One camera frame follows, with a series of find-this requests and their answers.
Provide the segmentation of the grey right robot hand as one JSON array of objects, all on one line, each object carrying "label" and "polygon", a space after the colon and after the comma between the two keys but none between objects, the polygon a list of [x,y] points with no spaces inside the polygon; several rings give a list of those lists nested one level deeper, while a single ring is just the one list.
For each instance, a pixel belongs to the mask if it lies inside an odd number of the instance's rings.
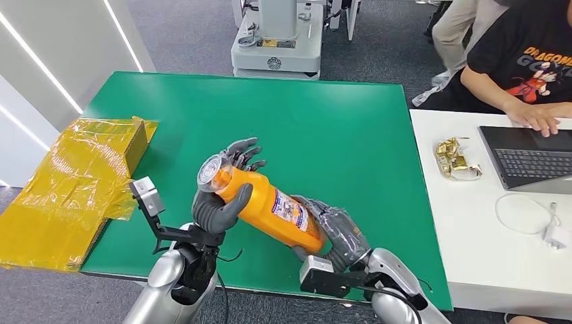
[{"label": "grey right robot hand", "polygon": [[308,210],[329,239],[331,249],[322,258],[332,263],[334,272],[345,272],[371,251],[366,237],[347,211],[301,195],[293,195],[292,198]]}]

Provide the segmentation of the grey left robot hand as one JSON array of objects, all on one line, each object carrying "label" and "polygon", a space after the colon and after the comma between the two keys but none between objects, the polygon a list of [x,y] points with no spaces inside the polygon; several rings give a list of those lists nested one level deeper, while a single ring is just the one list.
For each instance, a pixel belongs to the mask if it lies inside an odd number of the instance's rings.
[{"label": "grey left robot hand", "polygon": [[[256,146],[257,142],[257,137],[236,140],[220,154],[240,170],[255,171],[266,164],[264,160],[248,164],[248,161],[262,150],[260,146]],[[210,234],[225,232],[237,223],[238,214],[248,204],[252,191],[253,185],[242,184],[233,200],[225,202],[215,193],[197,190],[191,207],[194,223]]]}]

